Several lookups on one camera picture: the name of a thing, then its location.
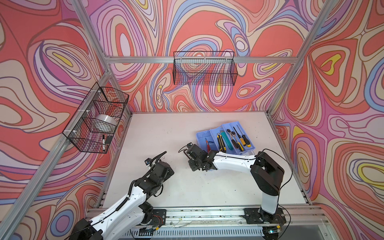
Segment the teal utility knife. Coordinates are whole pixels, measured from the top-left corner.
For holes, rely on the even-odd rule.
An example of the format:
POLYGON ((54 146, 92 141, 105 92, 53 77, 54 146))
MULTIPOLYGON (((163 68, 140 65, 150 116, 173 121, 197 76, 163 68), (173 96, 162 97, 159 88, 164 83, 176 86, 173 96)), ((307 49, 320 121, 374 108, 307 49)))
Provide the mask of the teal utility knife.
POLYGON ((221 136, 222 136, 222 138, 223 138, 223 140, 225 142, 225 145, 226 145, 227 149, 229 151, 234 151, 234 146, 233 146, 232 142, 229 139, 229 135, 225 131, 223 131, 223 130, 220 131, 220 134, 221 134, 221 136))

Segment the white and blue tool box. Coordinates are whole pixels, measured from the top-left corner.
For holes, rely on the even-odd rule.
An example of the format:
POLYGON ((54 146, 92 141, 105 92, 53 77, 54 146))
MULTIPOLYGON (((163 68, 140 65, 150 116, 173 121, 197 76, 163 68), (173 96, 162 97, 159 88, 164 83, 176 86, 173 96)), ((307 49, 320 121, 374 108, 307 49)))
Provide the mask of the white and blue tool box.
MULTIPOLYGON (((239 122, 231 122, 231 123, 227 123, 227 124, 222 124, 221 126, 215 128, 215 129, 210 129, 207 131, 198 132, 196 134, 197 143, 202 150, 207 151, 206 141, 205 141, 205 139, 207 139, 208 141, 210 141, 211 150, 219 151, 219 143, 218 143, 218 139, 217 139, 217 134, 220 134, 221 130, 223 130, 227 133, 227 129, 230 129, 231 131, 233 131, 234 128, 236 128, 238 133, 241 135, 238 127, 240 127, 242 129, 242 131, 245 133, 247 138, 250 140, 245 129, 242 127, 242 125, 239 122)), ((251 142, 251 145, 252 146, 250 148, 248 148, 247 146, 243 146, 245 149, 244 152, 241 152, 239 149, 236 149, 235 147, 234 147, 234 151, 229 151, 226 147, 226 149, 227 149, 226 153, 233 154, 233 155, 245 155, 245 154, 251 153, 255 150, 255 146, 252 142, 251 142)))

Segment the black yellow ratchet wrench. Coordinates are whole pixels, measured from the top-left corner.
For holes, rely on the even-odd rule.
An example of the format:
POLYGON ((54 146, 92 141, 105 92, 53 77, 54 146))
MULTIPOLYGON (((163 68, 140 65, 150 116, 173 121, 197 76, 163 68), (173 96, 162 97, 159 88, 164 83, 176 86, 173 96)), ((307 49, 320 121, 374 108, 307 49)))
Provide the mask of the black yellow ratchet wrench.
POLYGON ((241 140, 238 138, 238 135, 237 135, 237 132, 236 132, 236 129, 234 128, 233 131, 231 131, 231 135, 232 135, 232 138, 234 139, 235 143, 236 143, 236 146, 237 148, 241 151, 241 152, 244 152, 245 149, 243 147, 243 144, 241 143, 241 140))

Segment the black yellow long screwdriver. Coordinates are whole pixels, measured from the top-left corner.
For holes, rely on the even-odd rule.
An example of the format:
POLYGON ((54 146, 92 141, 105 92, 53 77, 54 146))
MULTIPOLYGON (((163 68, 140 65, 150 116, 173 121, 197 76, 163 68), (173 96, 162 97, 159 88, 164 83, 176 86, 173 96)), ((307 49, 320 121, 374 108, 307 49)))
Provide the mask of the black yellow long screwdriver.
POLYGON ((238 127, 238 129, 241 133, 242 139, 244 140, 244 145, 250 148, 252 146, 250 140, 247 138, 247 136, 245 135, 245 133, 242 131, 240 127, 238 127))

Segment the orange handled screwdriver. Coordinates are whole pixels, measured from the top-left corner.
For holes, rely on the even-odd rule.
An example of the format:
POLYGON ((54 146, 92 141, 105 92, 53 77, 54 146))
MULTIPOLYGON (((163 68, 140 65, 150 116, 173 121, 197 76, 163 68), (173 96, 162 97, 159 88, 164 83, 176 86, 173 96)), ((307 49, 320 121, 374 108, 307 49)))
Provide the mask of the orange handled screwdriver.
POLYGON ((205 139, 205 141, 206 141, 207 153, 209 153, 211 151, 210 141, 208 141, 207 139, 205 139))

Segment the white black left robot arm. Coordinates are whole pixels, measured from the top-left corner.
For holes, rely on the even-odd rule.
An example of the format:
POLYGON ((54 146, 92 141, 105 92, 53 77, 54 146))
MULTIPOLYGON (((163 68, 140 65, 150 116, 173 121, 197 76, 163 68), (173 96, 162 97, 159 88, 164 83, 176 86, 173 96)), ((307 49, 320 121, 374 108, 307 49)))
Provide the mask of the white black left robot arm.
POLYGON ((165 162, 155 163, 143 177, 131 182, 129 191, 101 214, 78 221, 69 240, 118 240, 123 233, 152 218, 153 207, 147 200, 154 196, 174 171, 165 162))

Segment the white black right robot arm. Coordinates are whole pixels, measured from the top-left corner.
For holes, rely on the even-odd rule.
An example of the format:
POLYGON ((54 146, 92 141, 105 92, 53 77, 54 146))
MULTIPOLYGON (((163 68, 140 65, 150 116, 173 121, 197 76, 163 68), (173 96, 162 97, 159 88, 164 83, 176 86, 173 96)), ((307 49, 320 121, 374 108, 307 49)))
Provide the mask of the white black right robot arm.
POLYGON ((192 171, 230 170, 251 175, 262 191, 261 213, 273 216, 279 203, 285 170, 268 154, 241 156, 211 150, 208 153, 193 143, 182 150, 192 171))

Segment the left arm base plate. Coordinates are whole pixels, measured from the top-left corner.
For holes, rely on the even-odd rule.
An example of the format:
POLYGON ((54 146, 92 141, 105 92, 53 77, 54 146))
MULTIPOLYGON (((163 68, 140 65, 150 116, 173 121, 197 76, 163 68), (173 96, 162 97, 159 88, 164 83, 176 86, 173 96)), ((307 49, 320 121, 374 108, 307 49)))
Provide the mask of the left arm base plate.
POLYGON ((144 213, 139 211, 132 214, 131 218, 138 223, 137 226, 152 226, 153 228, 161 227, 166 223, 167 210, 154 209, 151 212, 144 213))

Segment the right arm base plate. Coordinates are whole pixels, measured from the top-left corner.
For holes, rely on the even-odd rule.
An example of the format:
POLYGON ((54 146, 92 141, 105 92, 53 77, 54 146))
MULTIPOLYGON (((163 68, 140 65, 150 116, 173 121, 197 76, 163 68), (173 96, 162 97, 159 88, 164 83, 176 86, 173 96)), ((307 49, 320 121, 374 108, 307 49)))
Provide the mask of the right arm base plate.
POLYGON ((277 208, 274 214, 269 214, 261 208, 245 208, 241 215, 247 224, 278 224, 284 225, 287 220, 282 208, 277 208))

